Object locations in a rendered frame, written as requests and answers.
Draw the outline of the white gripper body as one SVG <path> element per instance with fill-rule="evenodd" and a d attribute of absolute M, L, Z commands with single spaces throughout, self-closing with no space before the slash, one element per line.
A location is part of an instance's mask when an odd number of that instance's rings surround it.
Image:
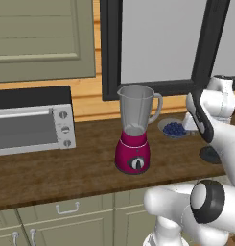
<path fill-rule="evenodd" d="M 185 117 L 182 121 L 182 126 L 185 131 L 196 131 L 198 129 L 193 117 L 189 112 L 185 113 Z"/>

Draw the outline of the magenta blender with clear jar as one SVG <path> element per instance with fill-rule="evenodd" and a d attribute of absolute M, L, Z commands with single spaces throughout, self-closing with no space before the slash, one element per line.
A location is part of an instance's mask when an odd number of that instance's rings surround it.
<path fill-rule="evenodd" d="M 118 95 L 122 132 L 115 149 L 115 165 L 125 174 L 142 174 L 150 167 L 147 128 L 158 118 L 163 98 L 141 85 L 123 86 Z"/>

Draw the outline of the blueberries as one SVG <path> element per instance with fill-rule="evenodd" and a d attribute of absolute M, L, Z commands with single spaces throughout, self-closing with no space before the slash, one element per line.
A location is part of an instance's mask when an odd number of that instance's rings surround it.
<path fill-rule="evenodd" d="M 167 135 L 181 136 L 185 135 L 186 131 L 184 130 L 181 123 L 171 122 L 165 125 L 163 132 Z"/>

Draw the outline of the grey bowl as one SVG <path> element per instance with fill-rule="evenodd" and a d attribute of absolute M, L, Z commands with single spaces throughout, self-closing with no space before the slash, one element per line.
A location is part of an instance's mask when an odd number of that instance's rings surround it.
<path fill-rule="evenodd" d="M 167 137 L 169 138 L 174 138 L 174 139 L 179 139 L 179 138 L 183 138 L 188 136 L 188 132 L 186 131 L 185 135 L 181 135 L 181 136 L 174 136 L 174 135 L 167 135 L 163 132 L 163 128 L 165 127 L 166 124 L 171 123 L 171 122 L 177 122 L 177 123 L 181 123 L 182 121 L 176 118 L 165 118 L 159 121 L 159 123 L 157 124 L 158 129 Z"/>

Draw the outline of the black framed window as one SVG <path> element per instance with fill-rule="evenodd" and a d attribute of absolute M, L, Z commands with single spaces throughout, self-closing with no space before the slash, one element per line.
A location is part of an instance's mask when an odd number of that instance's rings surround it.
<path fill-rule="evenodd" d="M 163 96 L 234 79 L 235 0 L 100 0 L 102 98 L 125 85 Z"/>

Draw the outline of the olive drawer front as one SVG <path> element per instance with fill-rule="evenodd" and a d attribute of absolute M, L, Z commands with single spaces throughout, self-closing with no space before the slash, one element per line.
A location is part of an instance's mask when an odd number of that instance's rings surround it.
<path fill-rule="evenodd" d="M 77 212 L 71 214 L 58 215 L 56 212 L 56 204 L 60 204 L 61 210 L 70 210 L 75 208 L 75 202 L 80 202 Z M 41 222 L 46 220 L 59 219 L 67 216 L 79 214 L 88 214 L 102 210 L 113 208 L 113 194 L 104 194 L 97 196 L 84 197 L 73 200 L 49 203 L 44 205 L 35 205 L 18 209 L 18 213 L 24 224 Z"/>
<path fill-rule="evenodd" d="M 114 194 L 115 207 L 119 209 L 119 208 L 141 205 L 143 203 L 145 192 L 146 192 L 146 188 L 116 192 Z"/>

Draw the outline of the olive base cupboard door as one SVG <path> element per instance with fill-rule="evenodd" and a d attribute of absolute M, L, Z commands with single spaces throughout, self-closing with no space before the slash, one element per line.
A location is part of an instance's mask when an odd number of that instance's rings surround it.
<path fill-rule="evenodd" d="M 110 218 L 66 218 L 27 224 L 25 229 L 31 244 L 30 229 L 36 229 L 37 246 L 113 246 Z"/>
<path fill-rule="evenodd" d="M 114 246 L 143 246 L 154 229 L 155 216 L 143 205 L 119 208 L 114 214 Z"/>
<path fill-rule="evenodd" d="M 28 246 L 15 210 L 0 210 L 0 246 L 13 246 L 12 232 L 19 232 L 17 246 Z"/>

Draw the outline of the silver toaster oven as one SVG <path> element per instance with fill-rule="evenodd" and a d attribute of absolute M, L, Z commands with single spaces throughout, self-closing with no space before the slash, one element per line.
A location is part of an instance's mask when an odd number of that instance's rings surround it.
<path fill-rule="evenodd" d="M 0 90 L 0 156 L 75 147 L 70 86 Z"/>

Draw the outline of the toaster oven glass door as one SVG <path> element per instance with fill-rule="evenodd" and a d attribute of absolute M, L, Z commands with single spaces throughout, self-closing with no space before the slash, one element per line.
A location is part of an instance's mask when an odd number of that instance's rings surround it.
<path fill-rule="evenodd" d="M 0 119 L 0 149 L 57 142 L 51 110 L 48 115 Z"/>

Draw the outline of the olive wall cupboard door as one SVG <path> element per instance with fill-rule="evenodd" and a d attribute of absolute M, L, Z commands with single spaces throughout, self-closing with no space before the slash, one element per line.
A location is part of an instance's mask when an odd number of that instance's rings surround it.
<path fill-rule="evenodd" d="M 0 0 L 0 83 L 95 75 L 93 0 Z"/>

